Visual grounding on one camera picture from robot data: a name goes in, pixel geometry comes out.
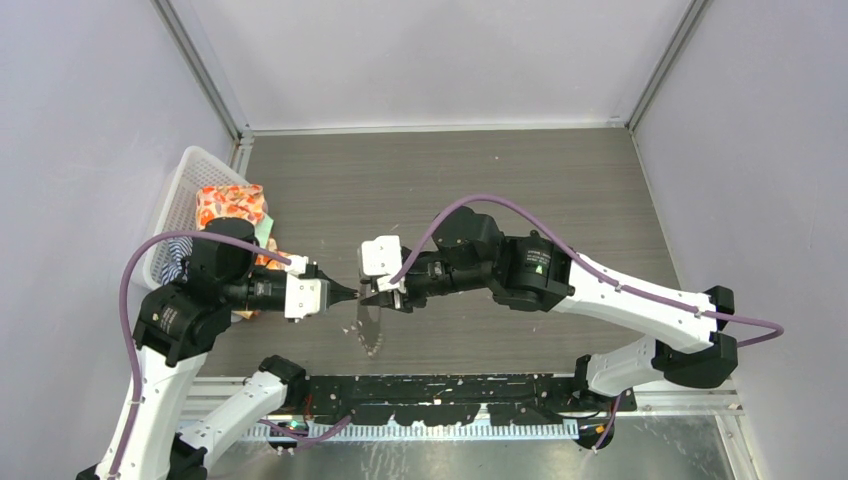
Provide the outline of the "silver perforated keyring plate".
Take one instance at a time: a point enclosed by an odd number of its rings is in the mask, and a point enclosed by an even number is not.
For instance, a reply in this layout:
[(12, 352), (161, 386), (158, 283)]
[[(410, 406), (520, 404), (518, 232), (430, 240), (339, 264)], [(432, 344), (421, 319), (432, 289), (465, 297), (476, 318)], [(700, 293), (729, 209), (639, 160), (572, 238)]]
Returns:
[(383, 309), (379, 306), (358, 303), (352, 329), (369, 359), (376, 359), (384, 343), (382, 332)]

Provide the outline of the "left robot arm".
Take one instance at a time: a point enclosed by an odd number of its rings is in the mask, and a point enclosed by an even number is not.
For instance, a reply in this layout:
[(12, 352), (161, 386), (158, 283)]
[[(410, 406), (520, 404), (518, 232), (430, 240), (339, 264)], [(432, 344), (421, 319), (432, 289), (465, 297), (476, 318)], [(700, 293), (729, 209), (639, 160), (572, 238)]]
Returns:
[(299, 321), (358, 298), (302, 256), (280, 269), (259, 266), (254, 226), (216, 218), (190, 235), (184, 276), (149, 292), (122, 329), (131, 380), (115, 433), (85, 479), (204, 479), (223, 453), (272, 412), (298, 412), (308, 394), (303, 367), (265, 358), (246, 384), (189, 427), (180, 417), (217, 337), (238, 310), (280, 312)]

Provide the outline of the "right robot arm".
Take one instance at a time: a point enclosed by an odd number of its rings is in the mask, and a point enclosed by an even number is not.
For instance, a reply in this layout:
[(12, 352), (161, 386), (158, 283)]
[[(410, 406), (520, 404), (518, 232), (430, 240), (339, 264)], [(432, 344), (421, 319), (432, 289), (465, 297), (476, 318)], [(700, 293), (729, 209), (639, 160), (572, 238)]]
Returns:
[(397, 235), (361, 243), (360, 275), (371, 288), (363, 304), (410, 313), (431, 297), (487, 289), (511, 310), (583, 315), (641, 333), (624, 347), (577, 360), (570, 392), (584, 410), (653, 381), (716, 388), (738, 366), (737, 341), (715, 317), (730, 312), (729, 289), (690, 293), (642, 281), (566, 252), (536, 230), (508, 236), (469, 207), (425, 237), (434, 250), (413, 253)]

